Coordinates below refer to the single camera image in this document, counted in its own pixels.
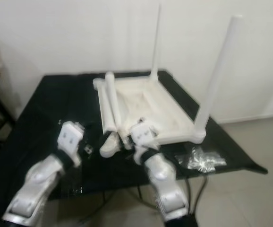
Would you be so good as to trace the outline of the black table cloth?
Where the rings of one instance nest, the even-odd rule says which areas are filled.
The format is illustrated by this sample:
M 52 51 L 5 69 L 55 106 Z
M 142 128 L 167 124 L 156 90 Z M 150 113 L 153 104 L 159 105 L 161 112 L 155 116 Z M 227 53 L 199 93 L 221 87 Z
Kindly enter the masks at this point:
M 84 125 L 86 142 L 93 147 L 100 141 L 101 116 L 93 79 L 103 77 L 104 73 L 48 74 L 40 80 L 0 151 L 0 221 L 11 198 L 24 183 L 28 169 L 56 150 L 61 128 L 59 121 L 61 124 L 78 121 Z M 188 116 L 195 118 L 199 104 L 173 75 L 160 70 L 159 79 Z M 208 135 L 201 144 L 203 148 L 217 151 L 227 161 L 227 165 L 208 175 L 239 170 L 260 175 L 268 173 L 214 119 L 208 121 L 206 130 Z M 85 164 L 69 170 L 49 200 L 73 199 L 149 184 L 145 169 L 134 161 L 129 162 L 129 155 L 126 152 L 112 158 L 86 155 Z

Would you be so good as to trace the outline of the white plastic table top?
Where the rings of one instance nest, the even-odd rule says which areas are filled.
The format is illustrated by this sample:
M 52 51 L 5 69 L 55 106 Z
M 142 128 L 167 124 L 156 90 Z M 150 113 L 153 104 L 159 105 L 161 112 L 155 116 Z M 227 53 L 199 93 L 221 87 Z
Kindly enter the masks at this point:
M 151 82 L 149 76 L 116 78 L 115 88 L 119 100 L 122 117 L 121 134 L 116 132 L 112 110 L 106 91 L 105 77 L 93 80 L 94 89 L 104 88 L 106 108 L 108 109 L 108 131 L 112 132 L 108 140 L 101 145 L 99 153 L 104 158 L 112 157 L 123 147 L 119 135 L 130 134 L 129 129 L 138 123 L 138 119 L 146 118 L 156 134 L 156 142 L 161 145 L 179 142 L 191 142 L 194 134 L 194 120 L 180 107 L 161 84 Z

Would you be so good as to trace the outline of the clear tape strip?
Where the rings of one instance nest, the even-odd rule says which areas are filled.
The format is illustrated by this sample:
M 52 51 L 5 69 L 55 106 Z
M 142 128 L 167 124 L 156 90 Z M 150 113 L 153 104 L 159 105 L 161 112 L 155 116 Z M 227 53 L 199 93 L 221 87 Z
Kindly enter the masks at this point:
M 184 153 L 175 155 L 179 165 L 199 171 L 200 173 L 215 172 L 220 166 L 227 166 L 227 160 L 215 150 L 207 150 L 202 146 L 187 146 Z

